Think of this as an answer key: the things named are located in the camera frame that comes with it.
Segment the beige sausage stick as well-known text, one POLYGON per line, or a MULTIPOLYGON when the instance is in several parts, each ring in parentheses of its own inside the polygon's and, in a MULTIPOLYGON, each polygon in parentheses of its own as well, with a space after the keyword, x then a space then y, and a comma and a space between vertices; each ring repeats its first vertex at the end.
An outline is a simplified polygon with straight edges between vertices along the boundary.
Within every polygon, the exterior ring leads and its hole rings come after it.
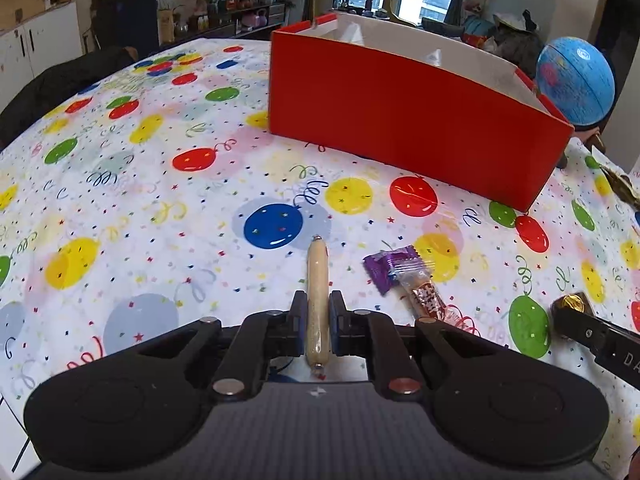
POLYGON ((315 235, 307 254, 307 326, 305 356, 312 374, 324 374, 330 358, 329 254, 326 242, 315 235))

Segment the red white candy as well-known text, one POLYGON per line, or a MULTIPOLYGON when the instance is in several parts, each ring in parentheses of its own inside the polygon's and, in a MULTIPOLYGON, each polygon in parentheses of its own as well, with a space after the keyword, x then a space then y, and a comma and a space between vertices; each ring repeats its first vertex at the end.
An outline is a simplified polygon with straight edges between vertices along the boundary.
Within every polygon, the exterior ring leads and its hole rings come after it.
POLYGON ((398 283, 404 289, 417 320, 430 318, 452 326, 458 326, 462 321, 460 312, 454 307, 446 306, 440 298, 430 272, 417 270, 401 273, 398 283))

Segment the brown gold candy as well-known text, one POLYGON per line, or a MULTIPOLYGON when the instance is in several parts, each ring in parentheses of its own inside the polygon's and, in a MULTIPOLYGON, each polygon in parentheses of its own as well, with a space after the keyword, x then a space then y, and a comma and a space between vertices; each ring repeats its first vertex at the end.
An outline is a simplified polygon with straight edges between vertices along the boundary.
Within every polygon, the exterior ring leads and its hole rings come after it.
POLYGON ((551 316, 554 325, 569 320, 573 314, 593 316, 591 304, 584 292, 572 292, 552 302, 551 316))

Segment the purple candy wrapper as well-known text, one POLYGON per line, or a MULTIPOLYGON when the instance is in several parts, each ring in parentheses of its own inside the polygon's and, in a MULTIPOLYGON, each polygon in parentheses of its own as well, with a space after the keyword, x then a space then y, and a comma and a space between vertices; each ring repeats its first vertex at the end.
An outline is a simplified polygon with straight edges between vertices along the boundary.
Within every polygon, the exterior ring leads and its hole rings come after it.
POLYGON ((411 273, 427 273, 430 267, 413 245, 381 250, 362 260, 364 270, 381 295, 386 295, 400 279, 411 273))

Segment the yellow black snack wrapper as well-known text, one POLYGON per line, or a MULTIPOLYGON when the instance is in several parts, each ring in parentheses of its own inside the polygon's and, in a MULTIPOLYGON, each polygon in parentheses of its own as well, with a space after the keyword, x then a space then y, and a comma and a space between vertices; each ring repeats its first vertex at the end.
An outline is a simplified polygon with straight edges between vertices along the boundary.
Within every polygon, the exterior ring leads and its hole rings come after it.
POLYGON ((600 169, 603 172, 605 179, 608 181, 608 184, 612 188, 614 194, 624 203, 634 208, 635 211, 639 211, 640 198, 637 192, 632 187, 628 177, 624 174, 622 176, 616 174, 615 171, 608 168, 607 166, 601 165, 600 169))

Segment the balloon pattern tablecloth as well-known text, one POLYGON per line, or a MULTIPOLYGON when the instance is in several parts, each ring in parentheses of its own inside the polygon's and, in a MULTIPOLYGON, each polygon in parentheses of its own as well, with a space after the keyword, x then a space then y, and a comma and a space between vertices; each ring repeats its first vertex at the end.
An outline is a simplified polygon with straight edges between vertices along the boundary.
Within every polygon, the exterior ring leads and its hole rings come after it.
POLYGON ((267 129, 268 44, 198 40, 93 84, 1 155, 1 474, 37 465, 23 429, 49 377, 206 315, 284 309, 314 236, 352 309, 413 315, 363 260, 413 246, 457 326, 592 380, 611 419, 597 455, 623 477, 639 395, 551 330, 550 304, 639 325, 639 228, 597 156, 567 145, 529 211, 267 129))

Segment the red cardboard box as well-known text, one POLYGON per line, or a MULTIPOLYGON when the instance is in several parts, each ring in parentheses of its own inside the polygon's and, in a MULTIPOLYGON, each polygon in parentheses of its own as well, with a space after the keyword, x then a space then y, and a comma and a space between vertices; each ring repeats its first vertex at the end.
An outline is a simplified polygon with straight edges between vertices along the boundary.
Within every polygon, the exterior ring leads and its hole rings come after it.
POLYGON ((514 64, 343 12, 271 37, 269 128, 526 211, 573 126, 514 64))

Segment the blue globe on stand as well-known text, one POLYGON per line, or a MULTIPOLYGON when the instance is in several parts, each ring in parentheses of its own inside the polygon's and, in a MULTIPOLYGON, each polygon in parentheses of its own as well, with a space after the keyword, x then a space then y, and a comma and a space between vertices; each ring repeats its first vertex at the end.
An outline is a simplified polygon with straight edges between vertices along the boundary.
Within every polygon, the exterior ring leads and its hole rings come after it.
POLYGON ((574 127, 590 129, 608 116, 616 84, 605 56, 588 41, 561 37, 544 46, 536 65, 541 94, 574 127))

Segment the dark tv console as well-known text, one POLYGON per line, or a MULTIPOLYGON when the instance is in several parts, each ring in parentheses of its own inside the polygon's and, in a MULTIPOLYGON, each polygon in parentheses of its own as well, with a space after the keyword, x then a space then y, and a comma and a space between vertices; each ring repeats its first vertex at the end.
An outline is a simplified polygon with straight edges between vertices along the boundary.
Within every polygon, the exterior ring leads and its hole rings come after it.
POLYGON ((288 7, 284 2, 224 13, 216 13, 214 6, 209 10, 209 14, 192 15, 179 24, 174 39, 162 40, 160 48, 168 49, 198 38, 269 40, 272 32, 288 24, 288 7))

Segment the black jacket on chair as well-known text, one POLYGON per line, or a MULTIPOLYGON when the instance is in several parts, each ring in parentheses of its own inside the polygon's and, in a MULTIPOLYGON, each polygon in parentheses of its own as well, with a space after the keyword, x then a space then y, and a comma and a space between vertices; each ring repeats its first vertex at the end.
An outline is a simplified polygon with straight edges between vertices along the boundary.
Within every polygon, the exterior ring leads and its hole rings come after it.
POLYGON ((17 93, 0 115, 1 148, 78 92, 137 62, 134 47, 108 47, 52 66, 17 93))

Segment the white cabinet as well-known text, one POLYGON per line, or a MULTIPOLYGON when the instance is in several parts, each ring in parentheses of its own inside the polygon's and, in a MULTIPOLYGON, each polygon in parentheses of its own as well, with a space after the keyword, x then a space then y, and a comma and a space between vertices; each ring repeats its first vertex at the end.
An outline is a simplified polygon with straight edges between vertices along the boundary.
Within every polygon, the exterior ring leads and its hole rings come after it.
POLYGON ((57 6, 2 32, 1 109, 4 110, 26 84, 45 70, 83 54, 74 2, 57 6))

